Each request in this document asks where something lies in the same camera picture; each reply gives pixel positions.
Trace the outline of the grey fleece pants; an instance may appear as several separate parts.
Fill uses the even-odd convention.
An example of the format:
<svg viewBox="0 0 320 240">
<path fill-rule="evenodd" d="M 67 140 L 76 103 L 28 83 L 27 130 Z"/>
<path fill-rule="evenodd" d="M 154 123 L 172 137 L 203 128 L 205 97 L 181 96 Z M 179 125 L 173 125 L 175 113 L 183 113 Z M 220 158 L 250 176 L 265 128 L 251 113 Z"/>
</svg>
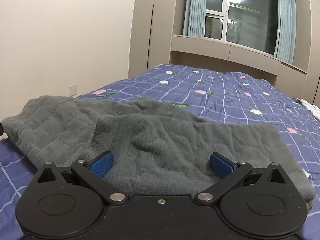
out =
<svg viewBox="0 0 320 240">
<path fill-rule="evenodd" d="M 46 161 L 69 166 L 111 151 L 114 166 L 103 179 L 129 196 L 205 190 L 218 181 L 209 165 L 214 152 L 254 167 L 279 163 L 308 209 L 316 196 L 271 124 L 206 121 L 151 98 L 121 103 L 42 96 L 30 100 L 20 114 L 5 118 L 2 126 L 35 167 Z"/>
</svg>

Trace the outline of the blue plaid floral quilt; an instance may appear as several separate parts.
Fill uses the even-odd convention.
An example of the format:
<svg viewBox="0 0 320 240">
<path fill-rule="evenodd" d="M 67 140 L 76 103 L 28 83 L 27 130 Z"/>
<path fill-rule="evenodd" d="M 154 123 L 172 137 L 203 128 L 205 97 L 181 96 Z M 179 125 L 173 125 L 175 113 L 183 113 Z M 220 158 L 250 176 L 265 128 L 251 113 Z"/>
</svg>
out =
<svg viewBox="0 0 320 240">
<path fill-rule="evenodd" d="M 304 239 L 319 239 L 319 121 L 297 100 L 266 78 L 243 72 L 221 73 L 161 64 L 77 97 L 126 102 L 150 96 L 201 118 L 226 124 L 273 124 L 306 171 L 316 197 L 302 230 Z M 1 140 L 1 239 L 22 235 L 15 205 L 34 175 L 31 163 L 8 140 Z"/>
</svg>

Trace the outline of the white patterned pillow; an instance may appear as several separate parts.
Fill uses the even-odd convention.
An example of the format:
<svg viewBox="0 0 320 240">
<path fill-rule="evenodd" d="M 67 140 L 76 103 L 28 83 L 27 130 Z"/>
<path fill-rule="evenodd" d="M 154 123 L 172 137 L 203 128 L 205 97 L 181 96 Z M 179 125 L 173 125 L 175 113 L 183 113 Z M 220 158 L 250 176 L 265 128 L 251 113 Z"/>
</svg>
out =
<svg viewBox="0 0 320 240">
<path fill-rule="evenodd" d="M 320 109 L 317 106 L 310 104 L 304 99 L 297 99 L 297 100 L 308 111 L 310 111 L 310 113 L 316 118 L 317 121 L 320 121 Z"/>
</svg>

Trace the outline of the beige window shelf cabinet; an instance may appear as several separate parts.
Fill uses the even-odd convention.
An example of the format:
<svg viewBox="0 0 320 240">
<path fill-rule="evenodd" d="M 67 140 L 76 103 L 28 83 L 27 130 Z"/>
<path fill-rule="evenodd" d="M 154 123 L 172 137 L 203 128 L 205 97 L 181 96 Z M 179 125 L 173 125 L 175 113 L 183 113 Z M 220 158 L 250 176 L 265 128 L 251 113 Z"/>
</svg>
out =
<svg viewBox="0 0 320 240">
<path fill-rule="evenodd" d="M 209 38 L 173 35 L 170 60 L 219 72 L 244 72 L 278 86 L 306 78 L 306 71 L 271 55 Z"/>
</svg>

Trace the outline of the right light blue curtain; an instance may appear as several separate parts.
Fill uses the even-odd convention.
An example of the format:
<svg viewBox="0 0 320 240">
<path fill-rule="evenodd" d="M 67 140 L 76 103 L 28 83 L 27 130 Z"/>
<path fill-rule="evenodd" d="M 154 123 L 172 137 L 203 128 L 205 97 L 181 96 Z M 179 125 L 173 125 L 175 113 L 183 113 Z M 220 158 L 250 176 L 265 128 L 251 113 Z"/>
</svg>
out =
<svg viewBox="0 0 320 240">
<path fill-rule="evenodd" d="M 274 56 L 292 64 L 297 30 L 296 0 L 278 0 L 278 27 Z"/>
</svg>

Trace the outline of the light blue curtain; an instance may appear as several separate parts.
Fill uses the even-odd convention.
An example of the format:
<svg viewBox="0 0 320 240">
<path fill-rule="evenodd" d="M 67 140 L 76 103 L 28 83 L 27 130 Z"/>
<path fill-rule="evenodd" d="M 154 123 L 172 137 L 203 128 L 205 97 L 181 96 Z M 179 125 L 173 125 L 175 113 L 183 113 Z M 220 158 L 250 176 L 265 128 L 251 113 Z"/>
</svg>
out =
<svg viewBox="0 0 320 240">
<path fill-rule="evenodd" d="M 296 0 L 278 0 L 278 27 L 274 56 L 292 64 L 297 30 Z"/>
<path fill-rule="evenodd" d="M 206 23 L 206 0 L 186 0 L 183 35 L 203 38 Z"/>
</svg>

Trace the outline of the beige right wardrobe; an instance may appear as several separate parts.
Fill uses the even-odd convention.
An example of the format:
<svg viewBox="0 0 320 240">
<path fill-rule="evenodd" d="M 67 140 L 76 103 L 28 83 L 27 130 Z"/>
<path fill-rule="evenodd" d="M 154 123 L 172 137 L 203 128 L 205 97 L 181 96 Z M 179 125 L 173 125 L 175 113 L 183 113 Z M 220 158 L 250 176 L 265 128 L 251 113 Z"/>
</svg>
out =
<svg viewBox="0 0 320 240">
<path fill-rule="evenodd" d="M 296 11 L 293 64 L 306 71 L 302 98 L 319 106 L 319 0 L 296 0 Z"/>
</svg>

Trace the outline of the beige wardrobe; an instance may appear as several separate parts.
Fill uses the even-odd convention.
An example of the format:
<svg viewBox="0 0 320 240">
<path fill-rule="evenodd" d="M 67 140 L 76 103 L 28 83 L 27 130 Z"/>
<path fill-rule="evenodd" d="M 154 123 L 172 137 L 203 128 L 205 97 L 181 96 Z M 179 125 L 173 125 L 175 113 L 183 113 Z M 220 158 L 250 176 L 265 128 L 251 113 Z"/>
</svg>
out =
<svg viewBox="0 0 320 240">
<path fill-rule="evenodd" d="M 183 29 L 185 0 L 135 0 L 129 77 L 171 62 L 174 34 Z"/>
<path fill-rule="evenodd" d="M 319 106 L 319 0 L 296 0 L 296 11 L 293 64 L 306 71 L 302 98 Z"/>
</svg>

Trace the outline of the left light blue curtain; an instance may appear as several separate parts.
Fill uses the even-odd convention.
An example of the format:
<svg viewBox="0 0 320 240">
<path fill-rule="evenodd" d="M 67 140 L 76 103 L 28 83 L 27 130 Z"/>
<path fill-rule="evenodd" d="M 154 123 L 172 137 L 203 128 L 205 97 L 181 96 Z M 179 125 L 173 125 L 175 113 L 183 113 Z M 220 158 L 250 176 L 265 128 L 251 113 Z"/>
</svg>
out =
<svg viewBox="0 0 320 240">
<path fill-rule="evenodd" d="M 206 0 L 186 0 L 183 35 L 203 38 L 206 23 Z"/>
</svg>

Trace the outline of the beige left wardrobe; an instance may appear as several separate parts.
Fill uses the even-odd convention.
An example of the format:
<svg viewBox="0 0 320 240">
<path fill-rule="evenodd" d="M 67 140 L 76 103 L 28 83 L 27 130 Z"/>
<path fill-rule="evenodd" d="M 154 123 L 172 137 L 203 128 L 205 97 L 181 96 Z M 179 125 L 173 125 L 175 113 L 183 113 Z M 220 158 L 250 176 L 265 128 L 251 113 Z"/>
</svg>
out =
<svg viewBox="0 0 320 240">
<path fill-rule="evenodd" d="M 174 34 L 183 29 L 185 0 L 135 0 L 129 77 L 171 62 Z"/>
</svg>

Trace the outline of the white wall socket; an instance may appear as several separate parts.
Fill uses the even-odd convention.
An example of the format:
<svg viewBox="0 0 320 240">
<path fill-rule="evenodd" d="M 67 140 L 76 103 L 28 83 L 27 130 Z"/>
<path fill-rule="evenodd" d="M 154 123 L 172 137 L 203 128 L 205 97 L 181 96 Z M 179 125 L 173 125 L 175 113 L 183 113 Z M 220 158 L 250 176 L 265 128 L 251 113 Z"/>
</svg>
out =
<svg viewBox="0 0 320 240">
<path fill-rule="evenodd" d="M 73 84 L 69 86 L 69 94 L 71 97 L 74 97 L 78 94 L 78 85 Z"/>
</svg>

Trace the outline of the window with white frame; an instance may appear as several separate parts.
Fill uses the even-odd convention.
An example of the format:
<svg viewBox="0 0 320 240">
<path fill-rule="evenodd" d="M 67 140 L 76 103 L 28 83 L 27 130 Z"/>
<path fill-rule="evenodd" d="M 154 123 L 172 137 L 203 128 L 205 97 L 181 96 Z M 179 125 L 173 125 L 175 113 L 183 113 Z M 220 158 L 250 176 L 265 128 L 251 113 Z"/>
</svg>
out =
<svg viewBox="0 0 320 240">
<path fill-rule="evenodd" d="M 278 0 L 206 0 L 204 36 L 273 55 Z"/>
</svg>

